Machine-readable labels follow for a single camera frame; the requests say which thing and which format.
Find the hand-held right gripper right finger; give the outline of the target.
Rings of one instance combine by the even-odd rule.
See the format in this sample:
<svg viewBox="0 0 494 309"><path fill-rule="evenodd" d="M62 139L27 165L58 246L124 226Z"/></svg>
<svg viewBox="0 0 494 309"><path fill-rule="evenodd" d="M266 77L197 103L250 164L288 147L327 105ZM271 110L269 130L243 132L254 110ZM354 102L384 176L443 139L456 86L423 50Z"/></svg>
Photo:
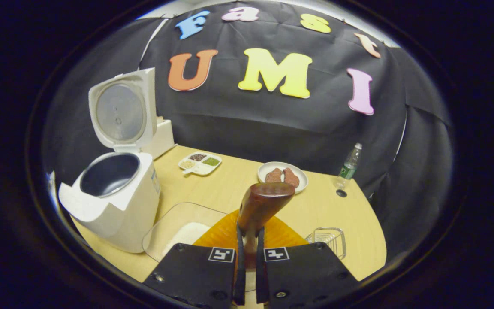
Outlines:
<svg viewBox="0 0 494 309"><path fill-rule="evenodd" d="M347 305L359 282L325 242L307 242L273 217L259 233L256 300L265 309Z"/></svg>

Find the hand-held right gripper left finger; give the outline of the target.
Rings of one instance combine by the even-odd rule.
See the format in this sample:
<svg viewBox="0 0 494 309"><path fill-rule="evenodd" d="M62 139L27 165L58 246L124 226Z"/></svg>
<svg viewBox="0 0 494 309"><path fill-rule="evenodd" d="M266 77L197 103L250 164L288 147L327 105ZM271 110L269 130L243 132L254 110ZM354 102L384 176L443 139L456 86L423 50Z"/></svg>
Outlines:
<svg viewBox="0 0 494 309"><path fill-rule="evenodd" d="M237 211L173 209L143 239L157 262L143 284L178 308L233 309L245 303Z"/></svg>

